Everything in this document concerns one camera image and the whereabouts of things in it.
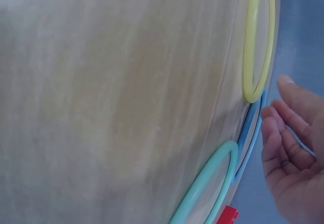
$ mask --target blue ring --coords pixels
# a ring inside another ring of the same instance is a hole
[[[176,212],[171,217],[169,224],[185,223],[188,215],[190,214],[197,200],[203,193],[208,182],[211,180],[211,178],[215,174],[215,171],[218,169],[221,162],[229,153],[230,153],[230,160],[229,160],[227,173],[222,188],[204,224],[212,224],[214,222],[215,217],[232,183],[233,177],[235,175],[236,167],[237,167],[238,148],[236,142],[232,140],[222,144],[206,162],[204,167],[201,169],[200,173],[197,175],[196,179],[193,181],[188,192],[181,200]]]
[[[246,155],[244,156],[244,159],[243,159],[239,169],[237,170],[237,172],[233,178],[233,183],[237,183],[237,181],[242,176],[242,174],[245,170],[245,167],[247,166],[247,163],[249,161],[249,158],[251,156],[255,142],[257,141],[257,137],[258,137],[260,127],[261,127],[261,122],[262,122],[261,117],[260,117],[260,112],[261,112],[261,109],[264,108],[264,106],[265,106],[266,97],[267,97],[267,91],[264,90],[261,95],[261,98],[258,101],[254,102],[250,105],[248,114],[247,114],[246,119],[243,123],[243,127],[242,127],[241,133],[240,133],[238,141],[237,141],[239,157],[242,154],[243,147],[246,142],[246,139],[247,139],[247,136],[248,136],[248,133],[249,133],[252,121],[253,121],[254,114],[257,111],[257,106],[258,106],[258,104],[260,104],[259,115],[258,115],[257,123],[256,123],[255,129],[254,129],[254,132],[253,132],[251,143],[249,145],[248,151],[247,151]]]

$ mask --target wooden surface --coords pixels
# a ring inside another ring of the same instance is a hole
[[[167,223],[238,137],[244,1],[0,0],[0,220]]]

